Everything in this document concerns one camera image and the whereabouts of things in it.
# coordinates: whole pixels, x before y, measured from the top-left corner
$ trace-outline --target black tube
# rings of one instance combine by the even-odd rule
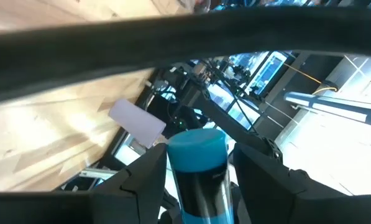
[[[191,58],[292,49],[371,55],[371,9],[258,7],[0,34],[0,101]]]

